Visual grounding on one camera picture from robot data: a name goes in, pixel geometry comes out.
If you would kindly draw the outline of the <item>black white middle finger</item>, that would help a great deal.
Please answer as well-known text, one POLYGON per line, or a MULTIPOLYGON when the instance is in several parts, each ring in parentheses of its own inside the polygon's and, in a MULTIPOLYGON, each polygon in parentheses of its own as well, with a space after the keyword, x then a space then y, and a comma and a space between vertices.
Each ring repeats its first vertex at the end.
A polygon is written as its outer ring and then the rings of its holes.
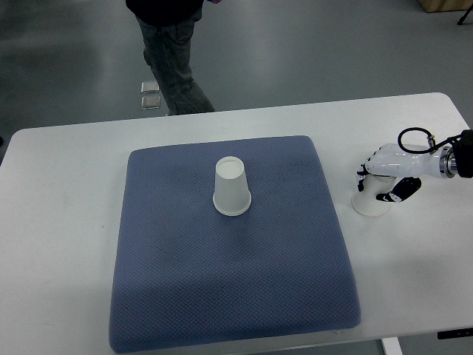
POLYGON ((368 171, 366 169, 366 166, 364 164, 361 164, 359 169, 356 172, 357 187, 364 187, 364 180, 366 176, 368 176, 368 171))

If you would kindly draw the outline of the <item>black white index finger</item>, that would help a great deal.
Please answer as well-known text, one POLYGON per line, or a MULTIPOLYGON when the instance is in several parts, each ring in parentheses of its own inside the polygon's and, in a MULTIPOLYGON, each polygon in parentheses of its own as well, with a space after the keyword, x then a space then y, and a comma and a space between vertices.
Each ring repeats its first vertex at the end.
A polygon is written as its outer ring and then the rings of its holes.
POLYGON ((369 175, 369 172, 357 172, 357 188, 359 192, 364 191, 364 181, 369 175))

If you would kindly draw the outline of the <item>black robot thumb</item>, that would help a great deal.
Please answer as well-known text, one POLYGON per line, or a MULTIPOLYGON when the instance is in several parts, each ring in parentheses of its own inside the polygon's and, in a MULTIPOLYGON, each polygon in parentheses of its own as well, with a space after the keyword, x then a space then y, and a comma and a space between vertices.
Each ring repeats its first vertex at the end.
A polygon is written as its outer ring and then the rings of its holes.
POLYGON ((387 193, 377 194, 376 200, 389 203, 400 203, 413 196, 421 188, 419 177, 403 177, 387 193))

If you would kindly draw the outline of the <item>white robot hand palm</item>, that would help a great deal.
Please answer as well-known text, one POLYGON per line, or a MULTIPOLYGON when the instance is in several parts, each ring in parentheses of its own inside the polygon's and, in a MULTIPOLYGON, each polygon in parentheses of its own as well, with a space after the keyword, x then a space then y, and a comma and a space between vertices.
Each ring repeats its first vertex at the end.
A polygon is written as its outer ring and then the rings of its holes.
POLYGON ((439 153, 409 153, 393 143, 381 146, 367 158, 364 170, 371 175, 394 178, 443 177, 439 153))

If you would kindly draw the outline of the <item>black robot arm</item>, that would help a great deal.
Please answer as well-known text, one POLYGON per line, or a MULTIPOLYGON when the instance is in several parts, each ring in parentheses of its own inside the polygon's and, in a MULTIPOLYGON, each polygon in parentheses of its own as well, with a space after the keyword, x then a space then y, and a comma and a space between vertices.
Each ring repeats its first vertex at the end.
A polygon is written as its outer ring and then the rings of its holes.
POLYGON ((397 183, 386 192, 376 192, 375 199, 384 203, 400 203, 413 196, 422 185, 421 176, 450 179, 472 177, 472 131, 463 130, 459 135, 440 143, 427 129, 410 127, 398 134, 396 143, 381 146, 357 171, 359 193, 367 190, 369 176, 386 178, 397 183), (408 132, 419 131, 426 135, 427 146, 403 144, 408 132))

